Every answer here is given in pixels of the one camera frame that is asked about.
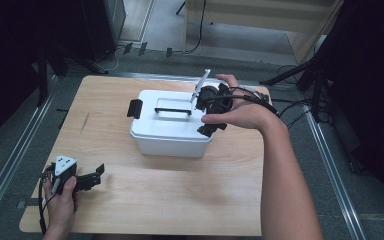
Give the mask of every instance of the gray floor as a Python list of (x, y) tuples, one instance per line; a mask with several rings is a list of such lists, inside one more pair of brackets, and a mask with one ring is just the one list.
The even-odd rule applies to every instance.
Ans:
[[(158, 30), (158, 27), (153, 26), (151, 22), (153, 22), (153, 15), (154, 17), (157, 15), (155, 13), (158, 12), (158, 9), (161, 11), (167, 9), (175, 18), (181, 17), (174, 14), (181, 3), (182, 1), (180, 0), (155, 0), (154, 11), (150, 16), (150, 24), (144, 35), (144, 41), (148, 41), (148, 49), (153, 48), (154, 45), (152, 44), (157, 42), (165, 47), (155, 46), (154, 50), (161, 50), (166, 47), (173, 47), (175, 49), (178, 47), (178, 45), (174, 45), (174, 42), (167, 40), (164, 37), (167, 36), (164, 34), (164, 31)], [(160, 40), (152, 40), (158, 37), (153, 32), (158, 33), (159, 31), (162, 33)], [(266, 35), (267, 38), (271, 39), (271, 43), (270, 41), (265, 41), (265, 43), (269, 43), (267, 46), (259, 45), (256, 42), (252, 43), (252, 45), (257, 45), (255, 48), (262, 49), (261, 51), (267, 55), (262, 54), (258, 59), (253, 59), (250, 56), (248, 61), (241, 61), (243, 59), (240, 58), (246, 52), (241, 51), (240, 47), (236, 47), (239, 48), (239, 51), (235, 50), (235, 47), (232, 47), (233, 50), (229, 50), (233, 52), (232, 56), (237, 56), (241, 53), (242, 56), (239, 59), (223, 57), (225, 49), (229, 48), (228, 46), (223, 47), (220, 55), (215, 55), (213, 52), (217, 48), (207, 52), (208, 48), (205, 43), (213, 41), (210, 39), (203, 41), (201, 51), (195, 55), (177, 54), (166, 58), (164, 51), (147, 51), (143, 56), (138, 56), (137, 49), (132, 49), (128, 54), (122, 54), (120, 51), (118, 53), (119, 64), (117, 68), (110, 72), (110, 75), (126, 76), (126, 74), (130, 73), (140, 73), (200, 77), (203, 74), (203, 69), (211, 68), (213, 70), (212, 73), (233, 73), (243, 83), (257, 85), (258, 80), (270, 79), (276, 76), (281, 65), (294, 64), (288, 43), (279, 40), (282, 39), (282, 33), (277, 32), (277, 34), (276, 36)], [(271, 44), (276, 42), (279, 42), (280, 45), (270, 47)], [(271, 51), (264, 52), (264, 49), (271, 49)], [(70, 67), (69, 73), (64, 77), (58, 78), (58, 85), (55, 88), (55, 95), (50, 107), (42, 123), (38, 126), (26, 152), (21, 157), (17, 171), (0, 201), (0, 239), (40, 238), (40, 234), (22, 233), (19, 230), (18, 223), (24, 212), (24, 209), (19, 206), (19, 202), (28, 199), (33, 192), (38, 174), (41, 172), (43, 164), (46, 162), (58, 135), (58, 126), (63, 121), (65, 114), (64, 112), (56, 111), (56, 109), (69, 109), (82, 78), (90, 74), (83, 67), (72, 61), (68, 62)], [(100, 64), (110, 68), (115, 66), (116, 61), (113, 56), (108, 56)], [(294, 85), (286, 82), (270, 87), (269, 90), (272, 98), (275, 99), (301, 99), (301, 95), (295, 90)], [(0, 129), (0, 169), (9, 158), (11, 151), (34, 113), (37, 98), (37, 92), (33, 93)], [(275, 102), (274, 105), (281, 110), (289, 104)], [(294, 107), (282, 119), (285, 123), (289, 123), (302, 112), (303, 108), (301, 106)], [(329, 124), (320, 124), (319, 126), (323, 130), (335, 166), (358, 214), (365, 237), (367, 239), (384, 239), (384, 185), (371, 175), (358, 176), (351, 173), (348, 166), (348, 157), (344, 153), (333, 127)], [(332, 187), (323, 157), (320, 154), (319, 147), (306, 117), (295, 123), (290, 129), (290, 135), (298, 160), (315, 199), (325, 239), (352, 239), (352, 234), (350, 234), (345, 221), (337, 194)], [(70, 239), (91, 239), (91, 234), (72, 234)]]
[[(184, 13), (176, 11), (182, 0), (155, 0), (153, 11), (142, 42), (148, 49), (173, 51), (183, 49)], [(189, 23), (187, 50), (196, 46), (199, 40), (200, 19)], [(209, 22), (203, 23), (200, 47), (193, 53), (198, 56), (212, 56), (221, 59), (264, 62), (277, 65), (296, 64), (286, 32), (241, 27)]]
[(141, 42), (152, 11), (153, 0), (123, 0), (126, 19), (120, 40)]

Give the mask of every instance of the wire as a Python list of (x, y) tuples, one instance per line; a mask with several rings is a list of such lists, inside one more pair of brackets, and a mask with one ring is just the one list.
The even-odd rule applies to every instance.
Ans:
[[(321, 106), (318, 106), (318, 108), (316, 109), (317, 110), (317, 120), (318, 122), (321, 122), (321, 123), (331, 123), (331, 118), (330, 118), (330, 112), (328, 111), (328, 109), (326, 107), (321, 107)], [(320, 113), (325, 113), (327, 116), (326, 116), (326, 120), (322, 120), (320, 118)]]
[(216, 100), (216, 99), (227, 99), (227, 98), (230, 98), (230, 99), (233, 99), (233, 98), (243, 99), (245, 101), (258, 104), (260, 106), (263, 106), (263, 107), (267, 108), (270, 112), (272, 112), (276, 116), (280, 117), (279, 112), (277, 111), (277, 109), (274, 108), (272, 105), (268, 104), (264, 99), (260, 99), (260, 98), (252, 97), (252, 96), (248, 96), (248, 95), (243, 95), (243, 96), (240, 96), (240, 95), (215, 96), (215, 97), (207, 98), (207, 99), (205, 99), (203, 101), (204, 102), (208, 102), (208, 101), (212, 101), (212, 100)]
[[(280, 68), (277, 69), (277, 76), (280, 75), (280, 70), (281, 70), (282, 68), (285, 68), (285, 67), (296, 67), (296, 66), (295, 66), (295, 65), (283, 65), (283, 66), (281, 66)], [(297, 77), (296, 77), (295, 75), (293, 75), (293, 77), (294, 77), (294, 79), (295, 79), (295, 82), (290, 82), (290, 81), (287, 80), (287, 78), (284, 79), (284, 81), (285, 81), (286, 83), (289, 83), (289, 84), (296, 84), (296, 83), (298, 82), (298, 79), (297, 79)]]
[(286, 100), (286, 99), (279, 99), (279, 98), (272, 98), (273, 102), (283, 102), (283, 103), (294, 103), (295, 100)]
[(49, 198), (49, 200), (46, 201), (45, 206), (42, 206), (43, 181), (44, 181), (44, 179), (46, 179), (47, 181), (50, 181), (49, 179), (47, 179), (49, 174), (50, 174), (50, 171), (46, 171), (41, 175), (41, 179), (39, 181), (39, 191), (38, 191), (38, 206), (39, 206), (39, 216), (40, 216), (39, 223), (40, 223), (40, 228), (42, 230), (43, 235), (45, 235), (45, 233), (46, 233), (46, 223), (45, 223), (45, 217), (43, 214), (45, 211), (45, 208), (48, 206), (48, 203), (57, 195), (57, 192), (62, 189), (62, 187), (59, 186), (57, 191), (51, 196), (51, 198)]
[(298, 122), (302, 117), (304, 117), (305, 114), (307, 114), (310, 111), (311, 110), (309, 109), (309, 110), (301, 113), (297, 118), (295, 118), (292, 122), (290, 122), (288, 125), (286, 125), (288, 127), (288, 129), (290, 129), (296, 122)]
[(229, 87), (228, 88), (229, 90), (230, 90), (230, 92), (232, 92), (233, 93), (233, 91), (235, 91), (235, 90), (241, 90), (241, 91), (244, 91), (244, 92), (247, 92), (247, 93), (249, 93), (249, 94), (251, 94), (251, 95), (253, 95), (253, 96), (255, 96), (255, 97), (257, 97), (257, 98), (259, 98), (259, 99), (262, 99), (261, 98), (261, 93), (259, 93), (258, 91), (251, 91), (251, 90), (249, 90), (249, 89), (246, 89), (246, 88), (243, 88), (243, 87)]
[(304, 99), (304, 100), (301, 100), (301, 101), (296, 101), (294, 103), (292, 103), (291, 105), (287, 106), (286, 108), (284, 108), (281, 112), (280, 112), (280, 116), (282, 116), (288, 109), (292, 108), (293, 106), (296, 106), (298, 104), (304, 104), (304, 105), (311, 105), (311, 99)]
[(113, 67), (113, 68), (104, 68), (104, 67), (102, 67), (101, 65), (99, 65), (98, 63), (96, 63), (96, 62), (94, 62), (94, 64), (96, 65), (96, 66), (98, 66), (99, 68), (101, 68), (102, 70), (104, 70), (104, 71), (112, 71), (112, 70), (115, 70), (117, 67), (118, 67), (118, 57), (117, 57), (117, 52), (118, 51), (120, 51), (120, 50), (122, 50), (123, 48), (119, 48), (119, 49), (117, 49), (115, 52), (114, 52), (114, 58), (115, 58), (115, 60), (117, 61), (117, 64), (115, 65), (115, 67)]
[(204, 13), (205, 13), (205, 6), (206, 5), (207, 5), (207, 0), (204, 0), (204, 7), (202, 8), (202, 15), (201, 15), (201, 24), (199, 26), (199, 40), (198, 40), (198, 43), (196, 44), (196, 46), (193, 49), (184, 51), (183, 54), (190, 54), (190, 53), (195, 52), (195, 50), (201, 44), (201, 40), (202, 40), (202, 23), (204, 22)]

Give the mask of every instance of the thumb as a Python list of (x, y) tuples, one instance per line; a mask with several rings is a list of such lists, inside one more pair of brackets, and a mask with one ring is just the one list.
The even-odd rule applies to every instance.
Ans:
[(201, 121), (206, 124), (218, 124), (218, 123), (227, 123), (228, 113), (224, 114), (207, 114), (201, 118)]
[(51, 178), (47, 177), (46, 179), (42, 180), (43, 182), (43, 190), (45, 190), (45, 196), (46, 199), (51, 197), (51, 190), (52, 190), (52, 183), (51, 183)]
[(76, 187), (77, 178), (75, 176), (71, 176), (67, 182), (64, 184), (64, 190), (62, 191), (62, 198), (71, 199), (73, 190)]

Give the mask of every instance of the wooden table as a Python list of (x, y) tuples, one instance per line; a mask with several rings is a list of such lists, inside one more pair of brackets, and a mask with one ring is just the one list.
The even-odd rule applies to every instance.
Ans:
[[(105, 164), (102, 183), (82, 192), (73, 232), (261, 235), (263, 140), (257, 131), (218, 130), (201, 159), (144, 156), (130, 135), (126, 114), (141, 90), (194, 87), (185, 81), (83, 79), (47, 163), (59, 154), (74, 157), (78, 175)], [(38, 219), (37, 206), (27, 207), (20, 229), (40, 232)]]

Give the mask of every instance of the hand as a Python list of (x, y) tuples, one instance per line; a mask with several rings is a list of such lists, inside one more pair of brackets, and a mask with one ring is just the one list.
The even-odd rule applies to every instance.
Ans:
[(43, 183), (46, 201), (49, 201), (47, 205), (49, 225), (44, 239), (64, 239), (71, 231), (74, 225), (74, 211), (80, 203), (78, 193), (73, 195), (76, 181), (76, 177), (70, 177), (64, 184), (62, 194), (56, 194), (52, 199), (50, 177)]
[[(239, 87), (235, 76), (226, 74), (217, 74), (217, 79), (227, 82), (230, 88)], [(248, 94), (240, 89), (236, 89), (232, 94)], [(278, 117), (271, 113), (265, 107), (251, 103), (242, 99), (234, 99), (232, 109), (224, 114), (207, 114), (201, 119), (206, 124), (228, 123), (242, 128), (258, 129), (264, 131), (264, 128), (272, 122), (283, 124)]]

